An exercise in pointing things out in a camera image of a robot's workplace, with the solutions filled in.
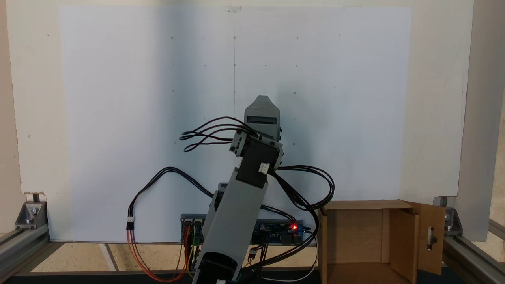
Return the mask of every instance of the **cardboard flap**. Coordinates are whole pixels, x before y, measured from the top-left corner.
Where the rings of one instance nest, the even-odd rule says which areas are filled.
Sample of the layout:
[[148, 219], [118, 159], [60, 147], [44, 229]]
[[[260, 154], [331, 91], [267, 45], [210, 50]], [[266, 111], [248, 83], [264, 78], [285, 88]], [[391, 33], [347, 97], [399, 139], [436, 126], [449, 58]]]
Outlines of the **cardboard flap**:
[[389, 267], [416, 282], [419, 251], [419, 215], [400, 209], [389, 210]]
[[419, 213], [418, 269], [441, 274], [445, 207], [408, 203]]
[[328, 279], [328, 217], [323, 215], [323, 211], [318, 211], [319, 231], [318, 241], [318, 268], [321, 276], [321, 284], [327, 284]]
[[413, 208], [405, 201], [397, 200], [367, 200], [367, 201], [330, 201], [322, 210], [325, 215], [327, 210], [337, 209], [393, 209], [393, 208]]

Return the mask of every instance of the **control board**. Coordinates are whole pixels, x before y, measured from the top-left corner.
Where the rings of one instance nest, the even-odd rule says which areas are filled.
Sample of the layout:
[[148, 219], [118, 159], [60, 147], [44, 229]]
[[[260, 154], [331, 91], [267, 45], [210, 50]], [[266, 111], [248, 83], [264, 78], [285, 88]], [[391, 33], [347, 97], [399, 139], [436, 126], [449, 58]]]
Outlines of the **control board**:
[[[184, 228], [193, 225], [194, 244], [204, 242], [202, 228], [206, 214], [181, 214], [181, 242], [184, 242]], [[295, 246], [303, 241], [304, 222], [296, 220], [258, 219], [251, 236], [251, 245], [260, 245], [262, 240], [268, 240], [269, 245]]]

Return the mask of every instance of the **white paper sheet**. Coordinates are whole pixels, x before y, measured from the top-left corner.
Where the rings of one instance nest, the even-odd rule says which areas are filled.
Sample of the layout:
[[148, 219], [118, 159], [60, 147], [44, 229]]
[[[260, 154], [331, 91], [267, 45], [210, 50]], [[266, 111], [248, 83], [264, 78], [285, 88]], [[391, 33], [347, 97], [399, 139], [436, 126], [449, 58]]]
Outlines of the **white paper sheet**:
[[[228, 181], [226, 146], [183, 153], [177, 138], [243, 118], [258, 95], [281, 110], [283, 165], [330, 172], [334, 199], [396, 199], [410, 8], [62, 7], [62, 65], [75, 241], [125, 242], [135, 194], [165, 166], [210, 191]], [[323, 180], [280, 173], [310, 201]], [[166, 174], [137, 200], [139, 242], [178, 242], [179, 215], [210, 199]], [[265, 204], [308, 225], [274, 181]], [[261, 217], [274, 217], [261, 213]]]

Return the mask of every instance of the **black cable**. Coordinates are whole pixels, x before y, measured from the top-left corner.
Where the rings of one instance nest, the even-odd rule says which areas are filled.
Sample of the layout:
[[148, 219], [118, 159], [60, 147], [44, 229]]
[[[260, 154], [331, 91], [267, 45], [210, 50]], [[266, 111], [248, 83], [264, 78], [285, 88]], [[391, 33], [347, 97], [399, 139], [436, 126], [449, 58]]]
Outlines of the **black cable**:
[[[257, 246], [255, 248], [252, 248], [252, 249], [256, 249], [256, 250], [261, 250], [261, 254], [260, 254], [260, 260], [259, 262], [263, 262], [265, 261], [266, 257], [267, 257], [267, 251], [268, 251], [268, 246], [269, 246], [269, 240], [268, 240], [268, 235], [265, 234], [262, 238], [261, 238], [261, 245], [260, 246]], [[238, 281], [238, 282], [235, 282], [235, 283], [239, 283], [239, 284], [248, 284], [248, 283], [251, 283], [251, 281], [253, 281], [254, 279], [256, 279], [258, 276], [260, 276], [260, 272], [262, 270], [262, 266], [260, 267], [257, 267], [255, 269], [252, 270], [252, 274], [242, 280], [242, 281]]]
[[[307, 230], [304, 229], [304, 233], [312, 233], [312, 230], [310, 228], [308, 228]], [[268, 283], [295, 283], [295, 282], [299, 282], [307, 277], [309, 277], [309, 275], [314, 271], [315, 267], [316, 267], [316, 263], [318, 261], [318, 243], [317, 243], [317, 239], [316, 239], [316, 258], [314, 260], [314, 262], [312, 263], [312, 265], [309, 267], [309, 271], [307, 274], [305, 274], [305, 276], [303, 277], [300, 277], [300, 278], [297, 278], [297, 279], [291, 279], [291, 280], [288, 280], [288, 279], [271, 279], [271, 278], [266, 278], [266, 277], [262, 277], [262, 276], [259, 276], [260, 279], [264, 282], [268, 282]]]
[[[323, 206], [325, 206], [326, 204], [328, 204], [328, 202], [330, 202], [333, 198], [333, 195], [335, 193], [335, 182], [333, 181], [333, 178], [331, 177], [330, 174], [328, 174], [326, 171], [322, 170], [322, 169], [319, 169], [319, 168], [316, 168], [316, 167], [313, 167], [313, 166], [306, 166], [306, 165], [295, 165], [295, 166], [288, 166], [288, 167], [279, 167], [278, 168], [279, 170], [288, 170], [288, 171], [304, 171], [304, 172], [310, 172], [310, 173], [314, 173], [322, 178], [324, 178], [329, 186], [330, 186], [330, 191], [328, 192], [328, 195], [321, 201], [319, 202], [316, 202], [314, 204], [310, 204], [311, 207], [313, 207], [314, 209], [320, 209], [322, 208]], [[293, 202], [294, 205], [301, 209], [301, 210], [304, 210], [306, 211], [306, 209], [304, 208], [301, 208], [299, 205], [300, 203], [298, 201], [295, 201]]]
[[[218, 132], [221, 132], [221, 131], [230, 131], [230, 130], [234, 130], [234, 131], [239, 131], [239, 130], [242, 130], [241, 128], [222, 128], [222, 129], [218, 129], [218, 130], [215, 130], [213, 132], [211, 132], [210, 134], [204, 134], [203, 138], [200, 140], [200, 142], [197, 142], [197, 143], [193, 143], [193, 144], [189, 144], [188, 146], [184, 147], [184, 152], [191, 152], [193, 150], [196, 149], [196, 147], [200, 146], [200, 145], [209, 145], [209, 144], [205, 144], [204, 141], [207, 140], [208, 138], [211, 138], [212, 134], [215, 134], [215, 133], [218, 133]], [[231, 141], [228, 141], [228, 142], [213, 142], [213, 143], [210, 143], [210, 144], [227, 144], [227, 143], [231, 143]]]
[[[182, 170], [175, 168], [175, 167], [166, 167], [166, 168], [161, 169], [156, 175], [154, 175], [154, 177], [137, 193], [137, 195], [135, 195], [135, 198], [133, 198], [132, 202], [130, 203], [130, 206], [128, 207], [128, 217], [133, 217], [133, 207], [135, 205], [135, 201], [137, 200], [138, 196], [141, 195], [144, 191], [146, 191], [149, 187], [151, 187], [154, 183], [156, 183], [158, 181], [158, 179], [160, 179], [160, 177], [162, 177], [164, 174], [166, 174], [168, 172], [175, 172], [175, 173], [181, 175], [182, 177], [187, 179], [191, 184], [193, 184], [197, 189], [199, 189], [201, 192], [203, 192], [206, 196], [208, 196], [210, 198], [214, 197], [214, 195], [210, 191], [208, 191], [203, 185], [201, 185], [198, 181], [196, 181], [194, 178], [192, 178], [187, 173], [185, 173]], [[290, 214], [288, 214], [280, 209], [268, 206], [268, 205], [261, 205], [261, 209], [281, 215], [292, 222], [295, 222], [295, 220], [296, 220]]]
[[[236, 125], [236, 124], [218, 124], [218, 125], [214, 125], [214, 126], [211, 126], [211, 127], [208, 127], [208, 128], [205, 128], [203, 130], [200, 130], [202, 128], [204, 128], [205, 126], [209, 125], [210, 123], [214, 122], [214, 121], [217, 121], [217, 120], [221, 120], [221, 119], [231, 119], [233, 121], [236, 121], [238, 123], [240, 123], [239, 125]], [[211, 129], [214, 129], [214, 128], [219, 128], [219, 127], [228, 127], [228, 128], [221, 128], [221, 129], [218, 129], [218, 130], [215, 130], [213, 131], [212, 133], [209, 133], [209, 134], [205, 134], [206, 131], [208, 130], [211, 130]], [[221, 131], [230, 131], [230, 130], [234, 130], [234, 131], [245, 131], [247, 132], [248, 135], [251, 135], [253, 137], [260, 137], [256, 131], [254, 131], [254, 129], [252, 129], [249, 125], [243, 123], [242, 121], [236, 119], [236, 118], [233, 118], [233, 117], [229, 117], [229, 116], [223, 116], [223, 117], [218, 117], [218, 118], [215, 118], [211, 121], [208, 121], [207, 123], [199, 126], [198, 128], [194, 129], [194, 130], [191, 130], [191, 131], [185, 131], [182, 133], [182, 136], [179, 138], [180, 140], [188, 140], [188, 139], [191, 139], [193, 137], [197, 137], [197, 136], [200, 136], [200, 137], [203, 137], [200, 142], [197, 142], [197, 143], [193, 143], [193, 144], [190, 144], [188, 146], [186, 146], [184, 148], [184, 152], [191, 152], [193, 151], [194, 149], [196, 149], [198, 146], [200, 145], [211, 145], [211, 144], [226, 144], [226, 143], [230, 143], [232, 141], [232, 139], [230, 138], [224, 138], [224, 137], [218, 137], [218, 136], [214, 136], [213, 134], [215, 133], [218, 133], [218, 132], [221, 132]], [[221, 142], [213, 142], [213, 143], [204, 143], [205, 140], [207, 140], [208, 138], [213, 138], [213, 139], [217, 139]]]
[[[217, 127], [223, 127], [223, 126], [235, 126], [236, 128], [241, 129], [242, 131], [245, 131], [245, 132], [250, 133], [250, 134], [254, 134], [254, 132], [249, 131], [249, 129], [245, 128], [242, 125], [225, 123], [225, 124], [217, 124], [217, 125], [208, 127], [206, 129], [198, 131], [198, 132], [197, 131], [185, 131], [185, 132], [182, 133], [182, 136], [179, 138], [179, 140], [188, 140], [188, 139], [191, 139], [191, 138], [196, 137], [196, 136], [208, 136], [207, 134], [204, 134], [205, 131], [208, 131], [210, 129], [217, 128]], [[214, 139], [218, 139], [218, 140], [222, 140], [222, 141], [224, 141], [224, 139], [230, 140], [230, 141], [233, 140], [231, 138], [221, 138], [221, 137], [210, 137], [210, 138], [214, 138]]]
[[196, 128], [196, 129], [193, 129], [192, 131], [187, 131], [187, 132], [196, 132], [200, 128], [203, 128], [204, 126], [209, 125], [210, 123], [212, 123], [214, 121], [217, 121], [217, 120], [221, 120], [221, 119], [231, 119], [231, 120], [234, 120], [234, 121], [240, 123], [241, 125], [243, 125], [245, 128], [247, 128], [251, 133], [256, 133], [256, 131], [254, 129], [252, 129], [249, 125], [243, 123], [242, 121], [240, 121], [240, 120], [238, 120], [238, 119], [236, 119], [234, 117], [230, 117], [230, 116], [222, 116], [222, 117], [218, 117], [218, 118], [212, 119], [212, 120], [208, 121], [207, 123], [204, 123], [200, 127]]
[[294, 201], [297, 203], [300, 203], [300, 205], [303, 206], [306, 209], [306, 211], [310, 212], [310, 214], [314, 218], [315, 229], [309, 235], [309, 237], [307, 239], [305, 239], [299, 246], [296, 246], [296, 247], [294, 247], [294, 248], [292, 248], [292, 249], [290, 249], [290, 250], [288, 250], [278, 256], [266, 259], [264, 261], [261, 261], [256, 264], [253, 264], [251, 266], [248, 266], [246, 268], [243, 268], [242, 272], [254, 270], [255, 268], [258, 268], [258, 267], [270, 265], [270, 264], [279, 262], [281, 260], [284, 260], [290, 256], [293, 256], [294, 254], [300, 252], [302, 249], [307, 247], [315, 239], [317, 232], [319, 231], [319, 218], [316, 214], [315, 209], [313, 207], [311, 207], [310, 203], [302, 195], [300, 195], [287, 181], [285, 181], [282, 177], [280, 177], [275, 171], [273, 171], [271, 169], [269, 171], [269, 174], [271, 176], [273, 176], [279, 182], [279, 184], [281, 185], [281, 187], [283, 188], [283, 190], [286, 192], [286, 194], [288, 195], [290, 200], [292, 200], [293, 203], [294, 203]]

